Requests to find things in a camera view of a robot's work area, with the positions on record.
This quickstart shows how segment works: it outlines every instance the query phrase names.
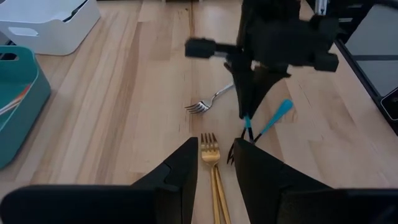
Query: black mount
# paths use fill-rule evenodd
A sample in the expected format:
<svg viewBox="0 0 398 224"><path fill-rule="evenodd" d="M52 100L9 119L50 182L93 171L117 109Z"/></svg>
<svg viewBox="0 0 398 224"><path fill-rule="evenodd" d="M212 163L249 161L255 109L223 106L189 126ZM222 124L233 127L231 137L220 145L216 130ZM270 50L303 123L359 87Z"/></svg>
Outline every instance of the black mount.
<svg viewBox="0 0 398 224"><path fill-rule="evenodd" d="M0 204L4 224L191 224L198 176L198 138L190 138L163 163L125 185L33 185Z"/></svg>
<svg viewBox="0 0 398 224"><path fill-rule="evenodd" d="M333 189L243 139L234 158L251 224L398 223L397 189Z"/></svg>

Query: fork handle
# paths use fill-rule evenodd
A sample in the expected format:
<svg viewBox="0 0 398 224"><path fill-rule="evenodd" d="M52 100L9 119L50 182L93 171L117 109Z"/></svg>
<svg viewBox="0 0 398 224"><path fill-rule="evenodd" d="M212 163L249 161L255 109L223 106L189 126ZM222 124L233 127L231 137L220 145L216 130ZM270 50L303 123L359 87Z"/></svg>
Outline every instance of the fork handle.
<svg viewBox="0 0 398 224"><path fill-rule="evenodd" d="M214 100L218 95L223 94L225 91L229 90L232 86L234 86L234 82L231 82L230 84L226 85L222 90L216 92L211 99Z"/></svg>
<svg viewBox="0 0 398 224"><path fill-rule="evenodd" d="M231 224L231 217L229 216L228 205L226 203L226 197L225 197L225 193L224 193L224 187L223 187L223 183L221 181L221 174L220 174L220 170L218 169L217 165L215 165L215 170L216 170L216 181L217 181L218 195L220 196L221 209L223 210L225 223Z"/></svg>
<svg viewBox="0 0 398 224"><path fill-rule="evenodd" d="M220 208L218 206L218 194L217 194L217 182L216 182L216 168L211 168L211 190L213 192L213 212L214 212L214 223L220 224Z"/></svg>

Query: wooden table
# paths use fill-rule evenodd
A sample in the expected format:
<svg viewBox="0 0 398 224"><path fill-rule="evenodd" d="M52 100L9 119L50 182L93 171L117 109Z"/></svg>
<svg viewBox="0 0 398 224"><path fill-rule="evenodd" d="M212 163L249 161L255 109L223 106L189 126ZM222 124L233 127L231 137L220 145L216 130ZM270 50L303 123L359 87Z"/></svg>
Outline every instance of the wooden table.
<svg viewBox="0 0 398 224"><path fill-rule="evenodd" d="M190 136L214 132L233 223L248 216L226 156L243 122L236 93L203 115L184 106L231 81L222 59L184 57L190 35L234 42L236 0L99 2L102 18L66 57L37 56L53 93L17 158L0 171L0 197L27 184L131 184ZM303 3L303 17L312 14ZM255 134L284 98L294 110L258 146L332 187L398 187L398 138L336 47L336 73L292 68L259 107ZM200 162L194 223L212 223L210 175Z"/></svg>

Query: blue tip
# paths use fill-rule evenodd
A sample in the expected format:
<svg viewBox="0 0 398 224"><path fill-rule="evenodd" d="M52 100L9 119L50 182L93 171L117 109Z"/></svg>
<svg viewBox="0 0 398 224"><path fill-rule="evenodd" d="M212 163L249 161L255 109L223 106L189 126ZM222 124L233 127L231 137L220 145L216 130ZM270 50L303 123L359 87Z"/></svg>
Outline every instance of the blue tip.
<svg viewBox="0 0 398 224"><path fill-rule="evenodd" d="M244 125L246 128L251 128L251 120L250 120L249 116L244 117Z"/></svg>
<svg viewBox="0 0 398 224"><path fill-rule="evenodd" d="M283 117L287 112L289 112L293 108L293 102L291 100L284 100L276 113L273 115L271 120L269 120L267 126L261 131L261 134L264 134L270 129L281 117Z"/></svg>

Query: gold fork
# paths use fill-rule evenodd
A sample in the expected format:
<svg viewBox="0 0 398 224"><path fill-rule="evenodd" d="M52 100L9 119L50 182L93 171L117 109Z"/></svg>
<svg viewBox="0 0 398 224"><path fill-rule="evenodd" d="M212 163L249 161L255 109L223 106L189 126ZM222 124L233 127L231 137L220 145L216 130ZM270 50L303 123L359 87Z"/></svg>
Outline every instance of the gold fork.
<svg viewBox="0 0 398 224"><path fill-rule="evenodd" d="M214 139L214 148L216 149L216 151L220 151L219 147L218 147L218 142L216 140L216 137L213 135L213 139ZM229 211L228 211L228 205L226 203L226 197L225 197L225 193L224 193L224 187L223 187L223 183L221 181L221 174L220 174L220 170L218 168L218 165L215 165L215 170L216 170L216 182L217 182L217 189L218 189L218 196L221 202L221 208L223 210L223 215L224 215L224 219L225 219L225 223L226 224L231 224L231 217L229 216Z"/></svg>
<svg viewBox="0 0 398 224"><path fill-rule="evenodd" d="M213 136L210 136L210 133L209 134L205 133L204 139L203 139L203 134L201 134L200 137L201 137L200 138L201 158L211 168L211 191L213 192L214 223L220 224L220 208L218 207L216 171L215 171L215 166L220 160L220 150L218 150L218 147L217 148L214 147L214 142L216 142L214 134Z"/></svg>
<svg viewBox="0 0 398 224"><path fill-rule="evenodd" d="M223 210L225 223L231 224L231 218L229 216L228 205L226 203L224 187L221 181L220 170L217 166L217 163L220 159L220 148L218 147L218 142L214 133L212 133L211 136L210 133L205 133L205 141L203 140L203 134L201 135L201 157L211 167L211 189L213 191L213 209L215 214L215 223L220 223L220 209L218 208L219 198L221 202L221 208Z"/></svg>

